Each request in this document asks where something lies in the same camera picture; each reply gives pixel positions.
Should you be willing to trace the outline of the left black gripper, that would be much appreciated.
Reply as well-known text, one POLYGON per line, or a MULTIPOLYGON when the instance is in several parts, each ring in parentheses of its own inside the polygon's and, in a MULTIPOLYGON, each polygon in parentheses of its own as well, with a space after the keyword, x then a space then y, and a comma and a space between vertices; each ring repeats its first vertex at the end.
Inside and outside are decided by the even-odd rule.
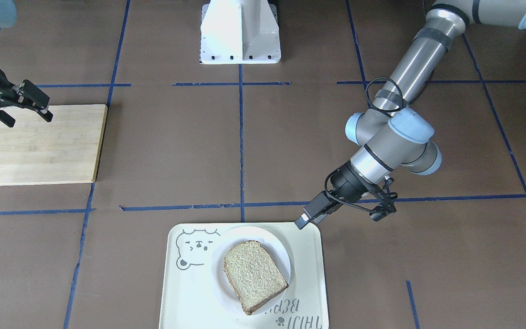
POLYGON ((307 224, 321 223, 328 215, 342 205, 356 206, 356 203, 368 192, 355 173, 350 161, 332 171, 324 179, 324 192, 320 192, 303 208, 303 214, 296 219, 295 225, 303 229, 307 224))

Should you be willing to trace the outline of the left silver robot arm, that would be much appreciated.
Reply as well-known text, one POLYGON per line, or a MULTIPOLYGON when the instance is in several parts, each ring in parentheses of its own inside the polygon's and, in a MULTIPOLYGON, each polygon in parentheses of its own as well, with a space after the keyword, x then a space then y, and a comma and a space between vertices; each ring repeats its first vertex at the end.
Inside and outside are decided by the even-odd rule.
POLYGON ((323 190, 307 203, 295 225, 303 229, 319 223, 341 206, 352 207, 379 221, 396 212, 397 193, 389 189, 397 167, 416 175, 430 175, 442 163, 432 142, 432 125, 413 110, 453 41, 473 24, 526 29, 526 0, 437 0, 426 12, 425 25, 389 77, 378 77, 383 87, 370 96, 367 110, 345 125, 357 151, 324 180, 323 190))

